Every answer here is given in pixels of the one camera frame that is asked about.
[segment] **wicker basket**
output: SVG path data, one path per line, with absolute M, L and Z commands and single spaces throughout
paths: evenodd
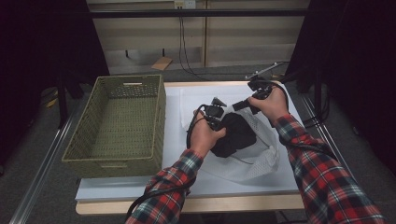
M 81 178 L 155 175 L 165 105 L 161 75 L 97 78 L 62 162 Z

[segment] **electrical outlet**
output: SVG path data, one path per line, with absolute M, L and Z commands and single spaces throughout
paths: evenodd
M 186 9 L 196 9 L 195 0 L 184 0 L 184 7 Z
M 175 0 L 175 9 L 183 9 L 184 0 Z

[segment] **person's left hand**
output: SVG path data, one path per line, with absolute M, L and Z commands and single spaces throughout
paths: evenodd
M 196 151 L 203 158 L 207 155 L 210 148 L 212 148 L 218 139 L 224 137 L 226 134 L 225 128 L 215 132 L 207 124 L 202 111 L 198 111 L 198 115 L 195 120 L 195 126 L 192 129 L 191 134 L 191 150 Z

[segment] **shirt cuff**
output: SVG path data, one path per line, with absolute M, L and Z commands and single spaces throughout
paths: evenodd
M 306 129 L 297 121 L 293 115 L 285 115 L 275 121 L 274 124 L 279 136 L 286 142 L 291 139 L 308 134 Z
M 183 171 L 188 178 L 196 177 L 198 170 L 201 168 L 204 159 L 191 149 L 186 149 L 181 154 L 180 159 L 173 164 L 175 167 Z

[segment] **person's right hand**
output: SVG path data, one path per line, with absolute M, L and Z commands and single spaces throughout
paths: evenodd
M 285 94 L 278 87 L 273 87 L 271 94 L 265 100 L 258 100 L 251 96 L 247 100 L 251 105 L 258 107 L 273 123 L 278 118 L 289 114 Z

